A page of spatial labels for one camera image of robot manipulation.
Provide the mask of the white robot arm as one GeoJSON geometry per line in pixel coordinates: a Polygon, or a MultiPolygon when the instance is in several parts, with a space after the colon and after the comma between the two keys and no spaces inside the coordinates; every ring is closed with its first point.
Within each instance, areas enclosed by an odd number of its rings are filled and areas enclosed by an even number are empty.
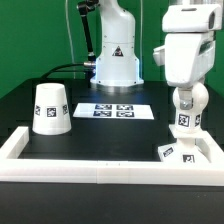
{"type": "MultiPolygon", "coordinates": [[[[94,87],[107,91],[141,85],[140,62],[134,52],[135,19],[117,0],[99,0],[102,50],[96,59],[94,87]]],[[[182,110],[193,107],[193,86],[215,60],[215,32],[222,28],[224,0],[173,0],[162,19],[165,43],[153,57],[165,67],[165,78],[179,91],[182,110]]]]}

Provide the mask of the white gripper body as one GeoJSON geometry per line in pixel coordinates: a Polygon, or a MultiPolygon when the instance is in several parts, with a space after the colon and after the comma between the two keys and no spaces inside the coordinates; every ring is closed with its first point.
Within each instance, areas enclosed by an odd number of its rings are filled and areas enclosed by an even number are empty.
{"type": "Polygon", "coordinates": [[[213,67],[214,61],[213,32],[168,34],[165,38],[165,77],[169,86],[193,86],[213,67]]]}

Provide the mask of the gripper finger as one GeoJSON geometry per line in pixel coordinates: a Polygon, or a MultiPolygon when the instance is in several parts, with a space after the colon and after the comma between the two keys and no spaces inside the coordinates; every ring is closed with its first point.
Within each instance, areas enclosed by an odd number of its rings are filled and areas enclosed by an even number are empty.
{"type": "Polygon", "coordinates": [[[190,110],[193,107],[193,96],[191,88],[179,88],[178,89],[180,99],[180,109],[190,110]]]}

